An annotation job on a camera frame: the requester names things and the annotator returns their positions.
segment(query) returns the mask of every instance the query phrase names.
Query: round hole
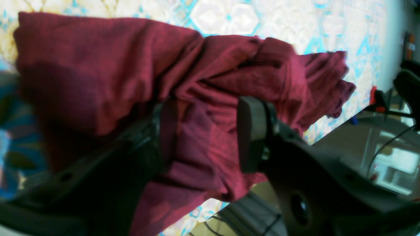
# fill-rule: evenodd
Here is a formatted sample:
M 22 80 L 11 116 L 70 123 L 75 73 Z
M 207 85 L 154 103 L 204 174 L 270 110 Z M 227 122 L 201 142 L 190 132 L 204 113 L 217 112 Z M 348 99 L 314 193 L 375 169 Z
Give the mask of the round hole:
M 291 209 L 296 218 L 296 220 L 306 225 L 309 222 L 309 213 L 308 213 L 308 206 L 303 198 L 299 195 L 294 195 L 291 198 Z
M 61 182 L 67 182 L 71 179 L 71 177 L 73 177 L 73 175 L 71 173 L 65 173 L 61 178 Z

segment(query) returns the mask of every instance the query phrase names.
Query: red cloth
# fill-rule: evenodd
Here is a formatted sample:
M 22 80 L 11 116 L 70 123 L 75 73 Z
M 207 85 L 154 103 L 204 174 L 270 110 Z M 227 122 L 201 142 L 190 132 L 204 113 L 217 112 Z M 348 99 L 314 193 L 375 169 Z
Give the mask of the red cloth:
M 132 236 L 153 236 L 208 198 L 233 201 L 266 180 L 242 174 L 239 95 L 275 104 L 300 134 L 338 117 L 355 86 L 346 53 L 296 55 L 285 42 L 197 31 L 137 18 L 20 13 L 15 31 L 21 94 L 34 106 L 49 162 L 62 169 L 175 96 L 183 108 L 174 164 L 150 182 Z

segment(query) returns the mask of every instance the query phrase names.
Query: wire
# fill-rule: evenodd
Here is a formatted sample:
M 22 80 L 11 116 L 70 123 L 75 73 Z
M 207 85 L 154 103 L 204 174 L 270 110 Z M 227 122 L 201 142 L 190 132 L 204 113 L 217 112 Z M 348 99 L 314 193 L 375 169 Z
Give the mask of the wire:
M 223 234 L 219 234 L 218 232 L 214 231 L 209 224 L 207 224 L 207 222 L 204 222 L 204 224 L 206 225 L 206 227 L 208 228 L 208 230 L 210 230 L 210 232 L 214 233 L 217 236 L 224 236 Z
M 370 170 L 372 168 L 373 162 L 375 161 L 376 156 L 386 147 L 388 146 L 390 143 L 392 143 L 393 141 L 395 141 L 397 138 L 403 136 L 405 133 L 407 133 L 408 131 L 410 131 L 412 128 L 414 128 L 416 125 L 413 125 L 411 127 L 409 127 L 408 129 L 402 131 L 400 134 L 398 134 L 397 136 L 395 136 L 394 138 L 392 138 L 391 140 L 389 140 L 388 142 L 386 142 L 384 145 L 381 146 L 381 148 L 375 153 L 375 155 L 373 156 L 372 160 L 370 160 L 369 165 L 368 165 L 368 169 L 367 169 L 367 178 L 369 178 L 370 175 Z

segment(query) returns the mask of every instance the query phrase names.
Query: white wall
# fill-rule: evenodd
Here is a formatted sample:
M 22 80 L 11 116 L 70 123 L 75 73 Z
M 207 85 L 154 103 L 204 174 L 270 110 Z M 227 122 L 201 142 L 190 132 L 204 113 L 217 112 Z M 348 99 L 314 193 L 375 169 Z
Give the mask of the white wall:
M 378 89 L 382 91 L 388 91 L 393 86 L 392 81 L 399 71 L 404 32 L 407 30 L 413 32 L 414 25 L 419 28 L 419 25 L 415 24 L 413 8 L 409 0 L 385 0 L 385 3 L 388 14 L 387 32 L 384 57 L 377 82 Z M 420 61 L 420 49 L 416 53 L 413 58 Z

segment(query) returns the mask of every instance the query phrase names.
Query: screw hole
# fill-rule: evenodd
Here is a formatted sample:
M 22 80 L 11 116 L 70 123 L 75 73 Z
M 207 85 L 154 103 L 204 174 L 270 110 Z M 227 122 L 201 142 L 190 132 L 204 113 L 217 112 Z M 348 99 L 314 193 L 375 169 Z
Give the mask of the screw hole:
M 72 175 L 71 173 L 66 173 L 66 174 L 64 174 L 64 175 L 60 178 L 60 180 L 61 180 L 61 182 L 67 182 L 67 181 L 69 181 L 72 177 L 73 177 L 73 175 Z
M 302 225 L 309 222 L 308 206 L 300 195 L 294 195 L 290 201 L 292 212 L 296 220 Z

